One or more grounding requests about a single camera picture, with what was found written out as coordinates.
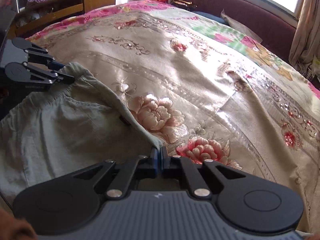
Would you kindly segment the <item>grey-green pants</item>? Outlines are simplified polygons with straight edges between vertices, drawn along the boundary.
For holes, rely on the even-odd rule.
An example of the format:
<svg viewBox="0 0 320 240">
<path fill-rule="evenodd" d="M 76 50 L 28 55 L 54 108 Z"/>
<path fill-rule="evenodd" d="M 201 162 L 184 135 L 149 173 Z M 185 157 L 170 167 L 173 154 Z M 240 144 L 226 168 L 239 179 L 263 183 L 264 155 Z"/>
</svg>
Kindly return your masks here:
<svg viewBox="0 0 320 240">
<path fill-rule="evenodd" d="M 162 146 L 89 70 L 74 62 L 62 72 L 75 82 L 30 93 L 1 120 L 1 197 L 9 203 L 30 186 Z"/>
</svg>

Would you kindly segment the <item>wooden cabinet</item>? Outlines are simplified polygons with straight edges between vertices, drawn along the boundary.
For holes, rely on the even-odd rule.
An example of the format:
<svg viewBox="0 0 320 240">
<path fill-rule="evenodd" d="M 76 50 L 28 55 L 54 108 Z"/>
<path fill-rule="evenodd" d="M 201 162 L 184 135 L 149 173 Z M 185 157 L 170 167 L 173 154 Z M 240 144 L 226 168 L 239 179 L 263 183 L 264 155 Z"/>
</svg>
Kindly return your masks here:
<svg viewBox="0 0 320 240">
<path fill-rule="evenodd" d="M 11 30 L 17 37 L 32 35 L 54 22 L 115 3 L 116 0 L 47 0 L 21 10 Z"/>
</svg>

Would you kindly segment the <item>floral satin bedspread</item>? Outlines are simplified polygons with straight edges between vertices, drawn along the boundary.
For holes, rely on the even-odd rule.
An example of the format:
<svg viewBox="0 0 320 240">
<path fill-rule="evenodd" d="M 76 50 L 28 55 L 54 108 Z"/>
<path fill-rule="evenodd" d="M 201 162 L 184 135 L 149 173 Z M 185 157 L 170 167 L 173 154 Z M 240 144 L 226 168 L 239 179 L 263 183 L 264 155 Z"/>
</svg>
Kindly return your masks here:
<svg viewBox="0 0 320 240">
<path fill-rule="evenodd" d="M 288 186 L 319 232 L 319 92 L 250 37 L 154 1 L 102 7 L 30 37 L 110 87 L 169 154 L 199 152 Z"/>
</svg>

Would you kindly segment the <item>beige curtain left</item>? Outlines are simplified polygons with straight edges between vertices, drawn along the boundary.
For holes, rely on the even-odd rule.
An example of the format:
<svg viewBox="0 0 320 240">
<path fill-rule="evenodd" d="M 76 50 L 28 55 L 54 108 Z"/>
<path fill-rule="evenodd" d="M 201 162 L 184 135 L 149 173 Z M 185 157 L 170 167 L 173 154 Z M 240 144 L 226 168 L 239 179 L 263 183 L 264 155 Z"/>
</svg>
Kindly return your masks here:
<svg viewBox="0 0 320 240">
<path fill-rule="evenodd" d="M 319 59 L 319 0 L 304 0 L 289 63 L 308 78 L 313 72 L 314 58 Z"/>
</svg>

